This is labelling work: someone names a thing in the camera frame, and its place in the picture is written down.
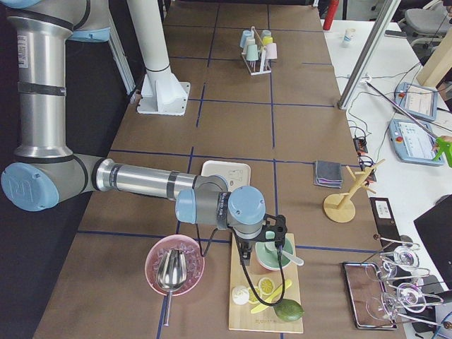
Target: green bowl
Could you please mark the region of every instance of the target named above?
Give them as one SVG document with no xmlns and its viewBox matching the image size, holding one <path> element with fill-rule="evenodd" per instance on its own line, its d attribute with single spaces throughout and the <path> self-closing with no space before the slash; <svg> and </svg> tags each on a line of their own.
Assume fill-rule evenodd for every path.
<svg viewBox="0 0 452 339">
<path fill-rule="evenodd" d="M 255 245 L 256 248 L 256 258 L 257 261 L 268 270 L 279 270 L 280 266 L 278 263 L 278 255 L 276 251 L 269 251 L 266 248 L 265 243 L 257 242 Z M 286 238 L 284 244 L 284 250 L 289 252 L 290 254 L 294 253 L 294 248 L 290 243 L 289 239 Z M 281 256 L 281 264 L 282 268 L 286 268 L 290 264 L 290 260 L 286 258 L 284 255 Z"/>
</svg>

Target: white tray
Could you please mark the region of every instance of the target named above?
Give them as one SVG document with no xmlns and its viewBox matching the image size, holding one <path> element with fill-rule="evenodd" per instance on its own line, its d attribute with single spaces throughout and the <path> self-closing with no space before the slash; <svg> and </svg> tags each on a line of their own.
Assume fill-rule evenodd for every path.
<svg viewBox="0 0 452 339">
<path fill-rule="evenodd" d="M 204 162 L 201 175 L 220 175 L 225 178 L 232 192 L 242 186 L 248 186 L 251 181 L 251 168 L 247 164 L 209 160 Z"/>
</svg>

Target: gray chair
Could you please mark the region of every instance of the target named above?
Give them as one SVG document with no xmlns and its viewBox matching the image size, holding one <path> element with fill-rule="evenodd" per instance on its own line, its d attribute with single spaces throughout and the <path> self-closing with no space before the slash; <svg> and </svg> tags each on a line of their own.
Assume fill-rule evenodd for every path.
<svg viewBox="0 0 452 339">
<path fill-rule="evenodd" d="M 405 23 L 410 26 L 419 38 L 411 42 L 415 44 L 426 44 L 440 42 L 448 30 L 452 28 L 449 17 L 442 1 L 438 1 L 429 8 L 411 8 L 405 12 Z"/>
</svg>

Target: knife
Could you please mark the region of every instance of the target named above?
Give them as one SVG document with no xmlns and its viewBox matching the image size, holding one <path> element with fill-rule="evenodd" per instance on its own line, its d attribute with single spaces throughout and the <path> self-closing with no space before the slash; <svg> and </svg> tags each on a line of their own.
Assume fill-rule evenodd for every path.
<svg viewBox="0 0 452 339">
<path fill-rule="evenodd" d="M 286 279 L 285 281 L 285 289 L 287 290 L 290 286 L 292 286 L 292 281 L 290 279 Z M 279 285 L 279 287 L 267 298 L 265 302 L 271 302 L 277 295 L 279 295 L 283 291 L 283 284 Z M 269 306 L 264 304 L 259 304 L 253 309 L 251 309 L 251 314 L 256 314 L 262 312 L 267 309 Z"/>
</svg>

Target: white table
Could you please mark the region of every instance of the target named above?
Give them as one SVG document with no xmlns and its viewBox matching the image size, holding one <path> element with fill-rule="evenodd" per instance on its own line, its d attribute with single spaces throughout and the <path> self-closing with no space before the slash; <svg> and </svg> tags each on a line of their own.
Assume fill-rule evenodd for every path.
<svg viewBox="0 0 452 339">
<path fill-rule="evenodd" d="M 349 76 L 352 73 L 373 24 L 373 22 L 335 20 L 331 29 L 325 32 L 328 50 L 341 92 L 347 83 L 347 79 L 341 77 Z M 342 41 L 347 28 L 354 28 L 356 32 L 351 43 L 344 47 Z M 397 23 L 390 23 L 388 29 L 400 30 Z M 378 77 L 394 76 L 398 73 L 406 72 L 418 62 L 418 58 L 406 39 L 383 37 L 369 62 L 366 73 L 374 78 L 371 83 L 381 92 L 393 93 L 403 75 L 394 78 Z M 418 84 L 415 76 L 420 67 L 419 65 L 411 70 L 403 81 Z M 394 110 L 391 104 L 382 97 L 365 93 L 359 94 L 359 97 L 354 101 L 358 93 L 362 91 L 376 94 L 365 84 L 359 84 L 348 105 L 347 118 L 356 122 L 364 130 L 366 130 L 364 123 L 351 114 L 367 123 L 368 131 L 371 132 L 367 136 L 368 154 L 376 161 L 377 151 L 382 143 L 383 136 L 385 136 L 388 123 L 393 118 Z M 439 107 L 447 109 L 441 98 Z M 394 117 L 405 119 L 401 114 L 396 114 Z M 452 129 L 452 114 L 438 111 L 435 122 Z M 439 136 L 452 135 L 451 132 L 444 131 L 439 127 L 432 127 L 434 133 Z M 350 130 L 352 135 L 354 135 L 355 129 Z M 356 134 L 357 136 L 362 135 L 360 131 L 357 131 Z M 377 194 L 369 193 L 369 196 L 388 198 L 399 234 L 406 234 L 414 242 L 422 246 L 422 241 L 416 231 L 413 220 L 429 210 L 441 196 L 452 193 L 452 169 L 448 165 L 431 167 L 401 162 L 395 154 L 387 135 L 381 146 L 378 159 L 385 159 L 386 161 L 379 166 L 376 172 L 377 182 L 371 185 L 371 188 Z M 423 246 L 418 251 L 418 254 L 420 267 L 430 269 L 439 281 L 443 281 Z M 406 326 L 405 331 L 407 338 L 414 338 L 412 326 Z"/>
</svg>

